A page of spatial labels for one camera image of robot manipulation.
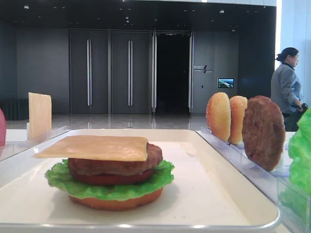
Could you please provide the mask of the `bottom bun in burger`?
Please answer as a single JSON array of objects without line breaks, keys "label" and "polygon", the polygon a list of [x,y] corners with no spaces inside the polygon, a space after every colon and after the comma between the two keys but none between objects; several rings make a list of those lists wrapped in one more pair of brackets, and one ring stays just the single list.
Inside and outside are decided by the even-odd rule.
[{"label": "bottom bun in burger", "polygon": [[139,198],[119,200],[100,200],[96,198],[78,199],[69,196],[70,200],[83,206],[105,211],[127,211],[154,202],[162,194],[163,188]]}]

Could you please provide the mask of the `upright red tomato slice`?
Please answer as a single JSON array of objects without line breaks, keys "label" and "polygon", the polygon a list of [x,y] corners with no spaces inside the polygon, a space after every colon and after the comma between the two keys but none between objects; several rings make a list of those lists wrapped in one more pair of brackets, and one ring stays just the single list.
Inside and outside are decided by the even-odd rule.
[{"label": "upright red tomato slice", "polygon": [[5,145],[6,141],[6,120],[3,111],[0,109],[0,147]]}]

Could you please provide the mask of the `sesame top bun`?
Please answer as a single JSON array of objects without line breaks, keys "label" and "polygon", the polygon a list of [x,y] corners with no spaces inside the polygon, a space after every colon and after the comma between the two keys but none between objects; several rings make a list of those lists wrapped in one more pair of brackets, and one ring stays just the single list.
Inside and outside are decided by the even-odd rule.
[{"label": "sesame top bun", "polygon": [[222,141],[230,136],[231,111],[229,97],[224,92],[211,96],[206,109],[207,126],[212,134]]}]

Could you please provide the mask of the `lettuce leaf in burger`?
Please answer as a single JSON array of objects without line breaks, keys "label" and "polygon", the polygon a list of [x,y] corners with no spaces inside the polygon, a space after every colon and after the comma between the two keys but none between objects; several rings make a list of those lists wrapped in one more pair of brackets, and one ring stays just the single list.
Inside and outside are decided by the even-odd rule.
[{"label": "lettuce leaf in burger", "polygon": [[171,184],[174,180],[173,163],[163,160],[156,168],[154,174],[144,182],[128,185],[96,186],[74,180],[69,172],[68,159],[56,163],[45,173],[50,187],[56,187],[67,192],[70,196],[85,199],[96,198],[100,200],[125,201],[140,198],[151,194]]}]

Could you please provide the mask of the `flat cheese slice on burger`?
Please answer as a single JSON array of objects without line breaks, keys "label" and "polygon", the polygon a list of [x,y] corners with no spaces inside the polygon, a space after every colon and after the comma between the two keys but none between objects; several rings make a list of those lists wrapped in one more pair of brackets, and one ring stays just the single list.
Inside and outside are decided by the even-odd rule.
[{"label": "flat cheese slice on burger", "polygon": [[148,156],[147,143],[147,138],[135,136],[67,136],[34,157],[144,162]]}]

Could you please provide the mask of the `upright green lettuce leaf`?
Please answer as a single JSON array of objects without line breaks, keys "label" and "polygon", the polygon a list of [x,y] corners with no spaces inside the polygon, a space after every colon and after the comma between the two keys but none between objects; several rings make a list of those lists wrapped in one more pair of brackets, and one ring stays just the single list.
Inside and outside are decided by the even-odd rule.
[{"label": "upright green lettuce leaf", "polygon": [[304,220],[311,202],[311,111],[298,121],[298,130],[289,140],[290,185],[280,194],[281,203]]}]

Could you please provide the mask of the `tomato slice in burger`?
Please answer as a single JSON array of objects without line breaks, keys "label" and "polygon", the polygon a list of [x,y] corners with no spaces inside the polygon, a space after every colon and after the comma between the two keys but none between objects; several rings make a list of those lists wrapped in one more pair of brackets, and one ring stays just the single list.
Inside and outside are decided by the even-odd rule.
[{"label": "tomato slice in burger", "polygon": [[154,169],[149,169],[141,174],[131,176],[112,174],[80,175],[76,172],[71,172],[71,175],[75,180],[91,185],[129,185],[148,180],[154,174],[154,172]]}]

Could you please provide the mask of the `upright bun half right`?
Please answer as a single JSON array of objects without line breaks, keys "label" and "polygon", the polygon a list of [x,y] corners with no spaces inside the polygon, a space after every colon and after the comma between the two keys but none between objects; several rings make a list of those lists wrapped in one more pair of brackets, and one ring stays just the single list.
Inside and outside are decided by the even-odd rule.
[{"label": "upright bun half right", "polygon": [[243,96],[230,98],[231,127],[228,142],[237,145],[242,142],[242,127],[248,100]]}]

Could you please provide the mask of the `upright brown meat patty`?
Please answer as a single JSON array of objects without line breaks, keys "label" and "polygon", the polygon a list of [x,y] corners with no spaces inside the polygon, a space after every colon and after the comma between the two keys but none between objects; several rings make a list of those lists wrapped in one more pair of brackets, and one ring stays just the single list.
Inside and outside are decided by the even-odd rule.
[{"label": "upright brown meat patty", "polygon": [[285,136],[284,117],[280,108],[268,97],[250,98],[242,123],[247,158],[264,170],[272,171],[283,153]]}]

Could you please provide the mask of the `black double door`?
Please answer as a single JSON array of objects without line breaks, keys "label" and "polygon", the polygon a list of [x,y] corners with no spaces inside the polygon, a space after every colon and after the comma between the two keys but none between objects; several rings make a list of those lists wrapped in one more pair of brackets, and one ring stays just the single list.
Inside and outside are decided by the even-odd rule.
[{"label": "black double door", "polygon": [[149,112],[149,34],[112,32],[112,113]]},{"label": "black double door", "polygon": [[71,112],[107,114],[107,32],[71,30],[69,37]]}]

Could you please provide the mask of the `black double door middle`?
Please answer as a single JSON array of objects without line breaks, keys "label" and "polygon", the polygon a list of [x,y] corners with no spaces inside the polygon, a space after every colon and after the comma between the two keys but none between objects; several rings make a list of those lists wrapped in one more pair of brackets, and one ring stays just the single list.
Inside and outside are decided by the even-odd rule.
[{"label": "black double door middle", "polygon": [[112,32],[112,113],[149,112],[149,34]]}]

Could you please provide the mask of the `open dark doorway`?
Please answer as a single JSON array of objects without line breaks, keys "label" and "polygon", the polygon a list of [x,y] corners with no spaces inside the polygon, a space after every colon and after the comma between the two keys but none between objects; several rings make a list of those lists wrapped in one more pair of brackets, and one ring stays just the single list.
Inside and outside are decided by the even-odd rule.
[{"label": "open dark doorway", "polygon": [[155,61],[155,114],[189,115],[190,33],[157,33]]}]

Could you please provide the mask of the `person in grey jacket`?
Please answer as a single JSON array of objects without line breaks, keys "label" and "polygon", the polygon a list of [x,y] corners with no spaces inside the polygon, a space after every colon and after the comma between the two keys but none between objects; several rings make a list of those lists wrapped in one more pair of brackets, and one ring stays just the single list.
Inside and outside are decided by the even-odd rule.
[{"label": "person in grey jacket", "polygon": [[276,103],[284,117],[285,130],[296,132],[298,121],[308,109],[302,101],[301,82],[295,72],[299,60],[299,51],[287,47],[277,55],[280,62],[271,78],[271,100]]}]

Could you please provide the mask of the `small wall display screen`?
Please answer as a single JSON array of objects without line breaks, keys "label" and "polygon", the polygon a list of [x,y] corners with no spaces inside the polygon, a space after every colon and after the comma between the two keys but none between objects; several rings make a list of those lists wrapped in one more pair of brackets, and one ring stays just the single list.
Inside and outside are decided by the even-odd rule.
[{"label": "small wall display screen", "polygon": [[234,88],[234,79],[218,79],[218,88]]}]

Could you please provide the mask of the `meat patty in burger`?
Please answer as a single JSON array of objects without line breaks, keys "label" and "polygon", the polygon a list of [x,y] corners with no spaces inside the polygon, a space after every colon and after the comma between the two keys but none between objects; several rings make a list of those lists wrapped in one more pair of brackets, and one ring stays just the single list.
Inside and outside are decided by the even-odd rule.
[{"label": "meat patty in burger", "polygon": [[121,175],[131,176],[156,168],[163,160],[162,149],[154,144],[147,144],[147,160],[144,162],[118,162],[88,159],[68,159],[71,172],[79,175]]}]

